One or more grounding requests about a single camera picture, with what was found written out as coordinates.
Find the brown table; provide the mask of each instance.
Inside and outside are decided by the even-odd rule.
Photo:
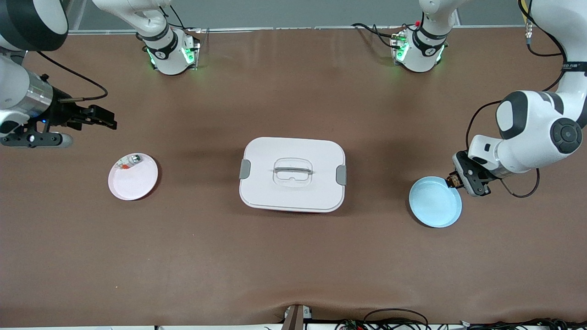
[[[526,51],[521,29],[449,39],[438,67],[416,74],[358,31],[212,34],[198,71],[164,76],[132,35],[71,36],[50,55],[110,90],[96,103],[119,129],[63,129],[69,149],[0,149],[0,325],[276,322],[293,303],[315,318],[404,307],[431,322],[585,319],[587,148],[544,168],[532,198],[499,183],[484,198],[462,191],[448,228],[408,211],[415,180],[452,170],[479,106],[559,72],[560,59]],[[535,48],[554,50],[545,38]],[[36,54],[25,65],[74,96],[99,92]],[[473,130],[496,136],[494,111]],[[339,143],[341,208],[243,204],[240,160],[259,136]],[[131,152],[155,157],[162,175],[149,197],[127,202],[106,177]],[[534,174],[510,185],[528,191]]]

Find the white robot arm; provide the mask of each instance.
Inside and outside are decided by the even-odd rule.
[[[166,75],[177,75],[196,65],[200,43],[181,29],[172,29],[158,10],[171,0],[92,0],[101,10],[119,17],[137,30],[147,45],[153,65]]]
[[[440,60],[444,42],[455,24],[454,11],[470,0],[420,0],[422,21],[415,29],[399,33],[393,41],[397,63],[414,72],[426,72]]]
[[[453,156],[451,187],[485,196],[487,183],[562,160],[581,145],[587,125],[587,6],[582,0],[533,0],[532,16],[561,44],[565,57],[556,92],[519,90],[503,99],[501,139],[478,135]]]
[[[0,142],[15,147],[67,147],[72,139],[49,132],[51,126],[76,130],[82,124],[116,129],[114,114],[92,105],[80,107],[71,96],[52,87],[10,60],[20,50],[56,50],[68,35],[68,21],[59,0],[0,0]],[[45,128],[38,132],[37,122]]]

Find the wire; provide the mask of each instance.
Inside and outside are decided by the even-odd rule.
[[[375,24],[373,24],[373,29],[375,29],[375,32],[377,33],[377,36],[379,37],[379,40],[381,40],[381,42],[383,42],[384,45],[386,45],[389,48],[400,49],[399,46],[391,45],[391,44],[385,42],[385,40],[383,40],[383,37],[382,37],[381,33],[379,33],[379,30],[377,29],[377,26]]]
[[[558,75],[558,78],[557,78],[557,79],[556,79],[556,80],[555,80],[553,83],[551,83],[551,84],[550,84],[550,86],[546,87],[546,88],[545,88],[545,89],[543,89],[542,91],[543,91],[543,92],[546,92],[547,90],[551,90],[551,89],[552,89],[554,86],[556,86],[556,84],[557,84],[559,81],[561,81],[561,78],[562,78],[562,76],[563,76],[564,74],[565,74],[564,72],[561,72],[561,74],[560,74],[560,75]]]
[[[159,10],[161,10],[161,13],[163,14],[163,16],[165,18],[168,18],[169,17],[169,15],[165,12],[165,10],[163,10],[163,7],[162,6],[159,6]]]
[[[171,5],[169,6],[169,8],[171,8],[171,10],[173,11],[173,13],[176,15],[176,17],[177,17],[177,20],[178,20],[178,21],[180,21],[181,28],[182,28],[183,30],[185,30],[185,25],[183,25],[183,22],[181,21],[181,18],[180,18],[180,16],[177,14],[176,10],[175,10],[175,9],[173,9],[173,6],[171,6]]]
[[[500,181],[504,188],[508,191],[508,193],[510,193],[510,195],[518,198],[530,197],[536,192],[536,190],[538,190],[538,186],[540,186],[540,169],[536,169],[536,183],[534,184],[534,188],[532,188],[532,190],[525,195],[518,195],[515,192],[511,191],[510,187],[507,183],[505,183],[504,179],[500,179]]]
[[[365,25],[363,23],[355,23],[355,24],[353,24],[351,26],[360,26],[362,28],[365,28],[367,31],[369,31],[369,32],[371,32],[373,34],[376,34],[376,35],[378,34],[378,35],[384,36],[386,38],[391,38],[392,37],[392,35],[388,35],[386,33],[381,33],[381,32],[378,33],[377,31],[373,30],[372,28],[368,27],[367,25]]]
[[[486,104],[482,105],[479,109],[477,109],[477,111],[475,111],[475,113],[471,117],[471,120],[469,121],[469,125],[467,126],[467,132],[465,134],[465,145],[467,146],[466,150],[469,150],[469,134],[471,133],[471,127],[473,126],[473,122],[475,121],[475,118],[477,117],[479,112],[481,112],[483,109],[485,109],[488,106],[496,105],[498,103],[501,103],[501,101],[493,101],[493,102],[486,103]]]
[[[561,53],[552,53],[552,54],[540,54],[540,53],[536,53],[532,49],[532,47],[530,47],[530,44],[529,43],[526,44],[526,47],[528,48],[528,50],[530,51],[530,53],[532,53],[532,55],[540,56],[542,58],[548,58],[548,57],[551,57],[551,56],[560,56],[560,55],[562,55]]]
[[[555,45],[558,48],[559,52],[558,53],[552,53],[552,54],[540,54],[540,53],[536,53],[532,49],[532,47],[530,46],[529,41],[526,44],[528,50],[533,55],[540,56],[540,57],[550,57],[550,56],[559,56],[559,55],[562,55],[565,58],[565,62],[566,62],[565,52],[564,52],[561,44],[558,42],[558,40],[556,40],[550,33],[544,31],[540,26],[538,26],[538,24],[536,24],[536,22],[534,21],[534,18],[530,15],[530,12],[532,11],[532,1],[533,0],[529,0],[529,3],[528,3],[528,11],[526,11],[524,9],[524,6],[522,5],[522,0],[518,0],[518,7],[519,7],[520,11],[522,12],[522,14],[524,16],[526,16],[526,20],[529,20],[530,22],[534,23],[534,25],[536,25],[537,28],[539,28],[541,31],[543,31],[550,38],[550,40],[552,40],[555,43]]]
[[[370,27],[368,27],[367,25],[365,25],[363,23],[355,23],[355,24],[353,24],[351,26],[361,26],[361,27],[365,28],[367,31],[376,34],[379,37],[379,40],[381,40],[381,42],[383,42],[383,44],[386,45],[387,47],[393,48],[393,49],[399,49],[399,46],[391,45],[391,44],[387,43],[383,39],[383,37],[392,38],[393,35],[389,35],[387,33],[381,33],[381,32],[379,32],[379,29],[377,29],[377,25],[375,25],[375,24],[373,24],[373,28],[370,28]]]
[[[370,311],[368,312],[364,317],[363,317],[363,322],[365,322],[367,320],[367,317],[369,317],[370,315],[373,315],[375,313],[381,313],[381,312],[392,312],[392,311],[398,311],[398,312],[407,312],[407,313],[412,313],[412,314],[416,314],[419,317],[423,318],[425,323],[426,323],[426,328],[430,328],[428,326],[428,319],[426,318],[426,316],[424,316],[421,313],[418,313],[416,311],[412,311],[411,309],[405,309],[405,308],[381,308],[381,309],[375,309],[374,311]]]
[[[72,99],[64,99],[64,100],[59,100],[61,103],[71,103],[71,102],[81,102],[81,101],[93,101],[93,100],[99,100],[99,99],[103,99],[104,97],[108,96],[108,90],[106,88],[104,88],[104,86],[100,85],[99,83],[95,82],[94,80],[91,80],[90,78],[82,75],[81,73],[77,73],[74,70],[69,69],[68,67],[66,67],[65,65],[61,65],[59,64],[57,61],[51,59],[50,57],[48,57],[47,55],[43,54],[43,52],[37,52],[39,55],[41,55],[43,58],[45,58],[46,60],[48,60],[49,62],[55,64],[56,66],[62,68],[63,70],[76,75],[80,78],[82,78],[83,80],[95,85],[96,87],[98,87],[99,89],[101,89],[102,91],[104,91],[104,94],[99,95],[99,96],[92,96],[92,97],[76,97],[76,98],[72,98]]]
[[[402,24],[402,28],[404,28],[404,29],[408,29],[408,30],[410,30],[410,31],[412,31],[412,32],[416,32],[416,31],[418,31],[418,29],[417,29],[417,28],[416,28],[416,29],[412,29],[412,28],[410,28],[410,26],[414,26],[414,25],[413,25],[413,24],[410,24],[410,25],[408,25],[408,24],[406,24],[406,23]]]
[[[587,326],[587,321],[574,323],[561,319],[537,318],[520,323],[496,322],[493,324],[471,324],[467,327],[467,330],[518,330],[518,328],[527,330],[526,326],[542,326],[549,330],[579,330]]]

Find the light blue plate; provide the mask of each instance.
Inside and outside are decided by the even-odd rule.
[[[418,220],[431,227],[454,224],[461,215],[463,202],[455,188],[439,177],[423,177],[410,189],[411,211]]]

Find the gray wall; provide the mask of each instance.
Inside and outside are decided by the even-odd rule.
[[[102,12],[92,0],[69,1],[70,28],[130,29]],[[356,22],[378,25],[413,23],[420,18],[417,0],[175,0],[185,26],[196,28],[307,28]],[[177,23],[173,13],[170,22]],[[520,25],[516,0],[474,0],[458,10],[462,25]]]

